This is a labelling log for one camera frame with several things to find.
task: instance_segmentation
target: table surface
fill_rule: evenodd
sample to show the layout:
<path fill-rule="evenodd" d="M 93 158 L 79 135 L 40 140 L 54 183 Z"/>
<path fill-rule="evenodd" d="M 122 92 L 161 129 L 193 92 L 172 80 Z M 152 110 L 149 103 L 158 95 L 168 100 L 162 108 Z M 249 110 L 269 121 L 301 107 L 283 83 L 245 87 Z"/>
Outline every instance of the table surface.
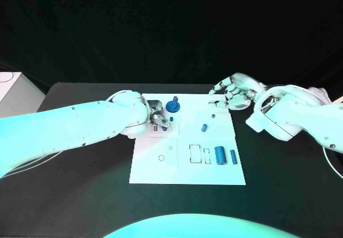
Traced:
<path fill-rule="evenodd" d="M 105 100 L 123 89 L 206 94 L 210 87 L 57 83 L 38 111 Z M 0 236 L 99 237 L 145 218 L 201 213 L 246 219 L 299 237 L 340 237 L 343 181 L 319 145 L 305 132 L 288 142 L 256 133 L 245 124 L 252 107 L 230 113 L 246 186 L 129 184 L 134 140 L 118 135 L 1 178 Z"/>

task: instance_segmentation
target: robotic arm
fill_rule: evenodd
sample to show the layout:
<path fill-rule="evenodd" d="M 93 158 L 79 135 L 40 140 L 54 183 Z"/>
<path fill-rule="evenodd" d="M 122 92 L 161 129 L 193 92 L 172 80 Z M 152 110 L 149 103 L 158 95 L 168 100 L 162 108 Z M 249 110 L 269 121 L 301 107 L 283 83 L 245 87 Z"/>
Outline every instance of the robotic arm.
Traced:
<path fill-rule="evenodd" d="M 319 145 L 343 153 L 343 103 L 324 102 L 304 88 L 286 85 L 268 88 L 242 73 L 234 73 L 211 88 L 208 94 L 226 87 L 226 101 L 210 101 L 208 106 L 242 110 L 255 102 L 247 126 L 288 141 L 305 130 Z"/>
<path fill-rule="evenodd" d="M 119 91 L 110 101 L 0 119 L 0 177 L 27 161 L 119 133 L 134 138 L 148 123 L 170 126 L 159 101 L 132 91 Z"/>

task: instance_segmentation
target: small blue object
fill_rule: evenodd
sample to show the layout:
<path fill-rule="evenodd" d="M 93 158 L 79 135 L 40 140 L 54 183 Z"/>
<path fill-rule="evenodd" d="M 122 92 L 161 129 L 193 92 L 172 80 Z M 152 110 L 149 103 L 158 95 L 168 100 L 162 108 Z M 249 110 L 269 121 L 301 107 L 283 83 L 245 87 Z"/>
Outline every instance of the small blue object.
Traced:
<path fill-rule="evenodd" d="M 216 152 L 216 164 L 217 165 L 224 165 L 226 164 L 226 158 L 224 158 L 223 147 L 221 146 L 214 147 L 214 152 Z"/>
<path fill-rule="evenodd" d="M 177 96 L 174 96 L 172 101 L 168 101 L 165 104 L 165 110 L 170 113 L 175 113 L 180 110 L 180 103 L 177 102 Z"/>
<path fill-rule="evenodd" d="M 206 131 L 206 128 L 207 128 L 207 124 L 203 124 L 203 125 L 201 125 L 201 132 Z"/>
<path fill-rule="evenodd" d="M 237 164 L 237 159 L 236 159 L 234 150 L 230 150 L 230 158 L 232 158 L 232 164 L 236 165 Z"/>

